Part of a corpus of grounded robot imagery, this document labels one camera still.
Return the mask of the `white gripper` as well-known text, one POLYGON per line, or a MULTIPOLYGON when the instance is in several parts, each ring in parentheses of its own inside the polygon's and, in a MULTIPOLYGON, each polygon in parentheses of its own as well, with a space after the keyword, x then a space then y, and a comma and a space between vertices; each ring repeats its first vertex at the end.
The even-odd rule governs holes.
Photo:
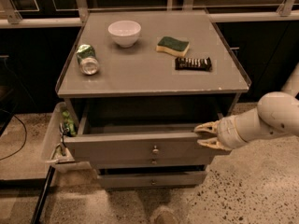
POLYGON ((247 143, 237 131, 235 116, 225 117, 220 121, 199 124, 193 131, 195 133, 217 134, 218 138, 198 139, 197 143, 202 147, 230 151, 230 149, 243 147, 247 143))

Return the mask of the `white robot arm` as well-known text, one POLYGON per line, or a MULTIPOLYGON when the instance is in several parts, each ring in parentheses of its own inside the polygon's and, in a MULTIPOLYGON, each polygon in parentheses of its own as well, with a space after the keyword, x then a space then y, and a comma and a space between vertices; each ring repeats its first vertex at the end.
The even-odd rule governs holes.
POLYGON ((233 150, 254 140, 299 136, 299 64, 283 85, 282 91, 265 94, 257 106, 239 115, 200 124, 194 128, 199 135, 213 137, 198 139, 203 147, 233 150))

